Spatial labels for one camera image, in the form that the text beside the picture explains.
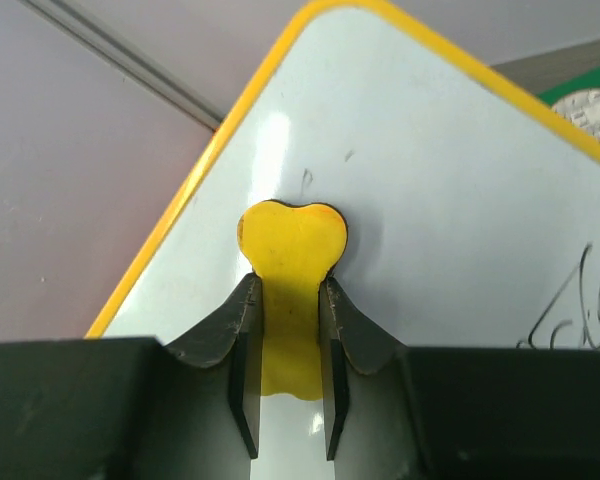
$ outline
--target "yellow frame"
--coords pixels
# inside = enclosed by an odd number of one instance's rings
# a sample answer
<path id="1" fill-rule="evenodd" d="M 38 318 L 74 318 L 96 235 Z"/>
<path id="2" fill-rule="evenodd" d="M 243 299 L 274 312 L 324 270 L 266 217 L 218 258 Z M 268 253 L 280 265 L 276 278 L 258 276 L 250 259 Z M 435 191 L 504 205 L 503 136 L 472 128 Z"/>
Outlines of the yellow frame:
<path id="1" fill-rule="evenodd" d="M 593 137 L 554 114 L 535 97 L 492 71 L 394 5 L 382 0 L 318 0 L 311 2 L 295 15 L 260 65 L 222 126 L 169 203 L 166 211 L 123 275 L 93 325 L 91 325 L 86 335 L 87 338 L 99 337 L 105 332 L 122 302 L 151 261 L 187 202 L 209 173 L 216 159 L 239 127 L 242 119 L 260 96 L 269 79 L 305 27 L 317 16 L 338 7 L 358 7 L 374 12 L 600 163 L 600 143 Z"/>

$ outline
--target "wall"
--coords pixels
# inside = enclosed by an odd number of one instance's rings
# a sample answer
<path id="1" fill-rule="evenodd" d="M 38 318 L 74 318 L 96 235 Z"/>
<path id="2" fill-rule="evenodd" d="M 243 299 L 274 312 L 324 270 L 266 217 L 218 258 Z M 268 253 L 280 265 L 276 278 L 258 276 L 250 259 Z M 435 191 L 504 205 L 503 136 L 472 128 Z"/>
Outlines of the wall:
<path id="1" fill-rule="evenodd" d="M 66 0 L 225 114 L 303 0 Z M 395 0 L 486 63 L 600 39 L 600 0 Z"/>
<path id="2" fill-rule="evenodd" d="M 0 2 L 0 340 L 81 336 L 210 132 Z"/>

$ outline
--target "white circle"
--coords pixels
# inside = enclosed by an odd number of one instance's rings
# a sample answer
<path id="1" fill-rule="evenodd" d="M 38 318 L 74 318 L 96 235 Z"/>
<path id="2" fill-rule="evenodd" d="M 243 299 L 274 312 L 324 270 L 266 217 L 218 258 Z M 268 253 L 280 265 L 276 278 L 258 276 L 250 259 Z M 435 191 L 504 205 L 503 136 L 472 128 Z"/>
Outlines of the white circle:
<path id="1" fill-rule="evenodd" d="M 600 140 L 600 88 L 570 93 L 551 109 Z"/>

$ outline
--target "gray trim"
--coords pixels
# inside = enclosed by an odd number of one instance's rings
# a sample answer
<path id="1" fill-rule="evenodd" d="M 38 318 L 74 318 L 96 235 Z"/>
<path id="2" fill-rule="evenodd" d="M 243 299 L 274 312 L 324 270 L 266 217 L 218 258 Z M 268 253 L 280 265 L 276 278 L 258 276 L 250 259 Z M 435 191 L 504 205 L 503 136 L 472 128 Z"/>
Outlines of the gray trim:
<path id="1" fill-rule="evenodd" d="M 215 130 L 223 115 L 101 22 L 64 0 L 20 0 L 71 34 L 127 75 L 196 121 Z"/>
<path id="2" fill-rule="evenodd" d="M 492 68 L 528 91 L 542 93 L 597 67 L 600 67 L 600 40 Z"/>

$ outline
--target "green board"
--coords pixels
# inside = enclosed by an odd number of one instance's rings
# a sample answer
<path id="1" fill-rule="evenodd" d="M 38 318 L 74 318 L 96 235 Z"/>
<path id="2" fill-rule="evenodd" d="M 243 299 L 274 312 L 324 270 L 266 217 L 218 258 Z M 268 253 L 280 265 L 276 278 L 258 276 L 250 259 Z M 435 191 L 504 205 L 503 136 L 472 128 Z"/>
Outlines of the green board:
<path id="1" fill-rule="evenodd" d="M 549 105 L 553 105 L 557 100 L 564 97 L 565 95 L 575 92 L 576 90 L 582 90 L 586 88 L 600 88 L 600 68 L 585 73 L 580 77 L 574 78 L 573 80 L 563 83 L 551 90 L 538 95 L 538 97 Z"/>

